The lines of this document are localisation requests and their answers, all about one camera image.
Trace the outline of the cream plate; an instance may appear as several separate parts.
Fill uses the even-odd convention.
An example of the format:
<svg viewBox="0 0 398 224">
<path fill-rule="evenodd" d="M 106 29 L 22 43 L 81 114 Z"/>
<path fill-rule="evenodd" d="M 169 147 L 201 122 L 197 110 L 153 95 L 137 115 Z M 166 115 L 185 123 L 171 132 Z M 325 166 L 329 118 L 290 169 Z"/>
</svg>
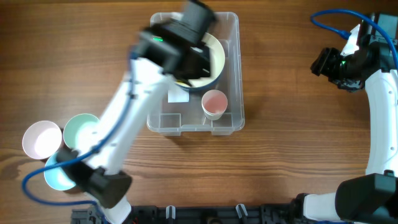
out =
<svg viewBox="0 0 398 224">
<path fill-rule="evenodd" d="M 213 35 L 206 33 L 202 41 L 210 49 L 211 77 L 223 71 L 226 55 L 221 42 Z"/>
</svg>

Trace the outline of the blue plate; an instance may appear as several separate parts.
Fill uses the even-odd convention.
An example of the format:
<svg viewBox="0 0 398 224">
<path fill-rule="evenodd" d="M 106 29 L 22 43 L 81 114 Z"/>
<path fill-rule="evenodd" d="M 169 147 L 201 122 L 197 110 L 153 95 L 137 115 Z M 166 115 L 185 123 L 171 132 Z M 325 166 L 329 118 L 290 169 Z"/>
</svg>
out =
<svg viewBox="0 0 398 224">
<path fill-rule="evenodd" d="M 192 84 L 190 88 L 185 88 L 182 86 L 180 86 L 180 87 L 183 88 L 185 91 L 206 90 L 206 89 L 209 89 L 209 88 L 215 86 L 218 83 L 218 81 L 221 79 L 222 76 L 223 76 L 223 72 L 220 72 L 216 76 L 212 76 L 212 77 L 208 77 L 208 78 L 200 78 L 197 80 L 190 80 L 190 83 Z"/>
</svg>

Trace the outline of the pink cup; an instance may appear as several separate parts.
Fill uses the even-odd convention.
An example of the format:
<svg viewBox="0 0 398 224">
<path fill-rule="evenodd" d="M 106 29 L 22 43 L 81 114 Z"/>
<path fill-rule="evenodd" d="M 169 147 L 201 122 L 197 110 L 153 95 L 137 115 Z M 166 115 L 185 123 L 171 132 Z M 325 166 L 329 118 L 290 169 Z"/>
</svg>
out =
<svg viewBox="0 0 398 224">
<path fill-rule="evenodd" d="M 228 107 L 228 99 L 222 91 L 209 90 L 203 95 L 201 106 L 206 118 L 215 121 L 220 119 L 226 111 Z"/>
</svg>

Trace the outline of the pink bowl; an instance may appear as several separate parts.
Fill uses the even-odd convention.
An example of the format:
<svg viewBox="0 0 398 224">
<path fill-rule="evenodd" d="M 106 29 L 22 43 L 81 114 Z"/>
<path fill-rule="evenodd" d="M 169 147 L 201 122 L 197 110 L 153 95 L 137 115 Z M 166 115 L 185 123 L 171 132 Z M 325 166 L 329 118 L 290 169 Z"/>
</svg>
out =
<svg viewBox="0 0 398 224">
<path fill-rule="evenodd" d="M 61 128 L 52 121 L 38 121 L 24 133 L 22 148 L 32 159 L 42 160 L 55 154 L 63 145 Z"/>
</svg>

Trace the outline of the light blue bowl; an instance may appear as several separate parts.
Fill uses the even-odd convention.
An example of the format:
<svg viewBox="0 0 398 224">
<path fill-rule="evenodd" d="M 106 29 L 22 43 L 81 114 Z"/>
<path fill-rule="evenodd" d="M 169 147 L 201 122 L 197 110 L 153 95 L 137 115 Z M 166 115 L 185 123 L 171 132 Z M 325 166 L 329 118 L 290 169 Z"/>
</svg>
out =
<svg viewBox="0 0 398 224">
<path fill-rule="evenodd" d="M 46 183 L 55 190 L 65 191 L 76 186 L 76 183 L 70 180 L 60 167 L 46 170 L 44 178 Z"/>
</svg>

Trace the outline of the yellow cup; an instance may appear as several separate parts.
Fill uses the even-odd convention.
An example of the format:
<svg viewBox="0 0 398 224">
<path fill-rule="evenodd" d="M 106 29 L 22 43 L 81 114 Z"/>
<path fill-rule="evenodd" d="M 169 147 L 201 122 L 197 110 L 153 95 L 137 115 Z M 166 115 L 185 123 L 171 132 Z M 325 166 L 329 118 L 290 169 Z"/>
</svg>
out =
<svg viewBox="0 0 398 224">
<path fill-rule="evenodd" d="M 182 86 L 182 87 L 185 87 L 185 88 L 190 88 L 191 87 L 191 86 L 187 85 L 186 83 L 182 83 L 182 82 L 178 82 L 178 81 L 176 81 L 175 84 L 179 85 L 179 86 Z"/>
</svg>

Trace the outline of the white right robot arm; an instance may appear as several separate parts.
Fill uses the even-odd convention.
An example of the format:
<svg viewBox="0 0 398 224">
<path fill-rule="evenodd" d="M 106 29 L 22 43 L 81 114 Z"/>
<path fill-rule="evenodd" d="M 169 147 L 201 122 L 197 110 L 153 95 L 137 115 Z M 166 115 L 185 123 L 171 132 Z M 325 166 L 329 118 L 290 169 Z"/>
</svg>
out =
<svg viewBox="0 0 398 224">
<path fill-rule="evenodd" d="M 364 175 L 327 194 L 307 194 L 302 214 L 311 221 L 397 223 L 397 69 L 386 44 L 342 51 L 324 48 L 310 67 L 339 89 L 364 90 L 370 140 Z"/>
</svg>

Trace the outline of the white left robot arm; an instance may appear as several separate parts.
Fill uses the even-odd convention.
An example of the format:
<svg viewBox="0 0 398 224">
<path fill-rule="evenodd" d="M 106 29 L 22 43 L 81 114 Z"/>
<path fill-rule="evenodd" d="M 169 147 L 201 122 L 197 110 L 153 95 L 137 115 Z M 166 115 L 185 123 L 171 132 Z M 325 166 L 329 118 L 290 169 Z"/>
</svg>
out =
<svg viewBox="0 0 398 224">
<path fill-rule="evenodd" d="M 208 31 L 173 34 L 144 29 L 131 49 L 130 67 L 89 143 L 62 149 L 57 165 L 110 223 L 123 223 L 131 212 L 126 194 L 132 177 L 123 162 L 148 114 L 168 91 L 190 80 L 208 78 L 214 71 L 214 51 Z"/>
</svg>

